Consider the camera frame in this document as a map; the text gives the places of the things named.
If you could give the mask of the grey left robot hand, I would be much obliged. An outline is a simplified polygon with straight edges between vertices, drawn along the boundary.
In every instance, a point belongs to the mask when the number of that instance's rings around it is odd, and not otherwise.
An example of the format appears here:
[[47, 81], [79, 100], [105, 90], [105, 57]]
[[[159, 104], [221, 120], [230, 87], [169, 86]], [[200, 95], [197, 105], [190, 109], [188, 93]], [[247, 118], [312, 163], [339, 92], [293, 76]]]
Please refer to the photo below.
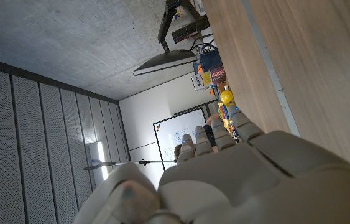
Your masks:
[[154, 187], [133, 162], [114, 169], [75, 223], [350, 223], [350, 163], [284, 131], [265, 133], [229, 107], [241, 142], [212, 121], [185, 134]]

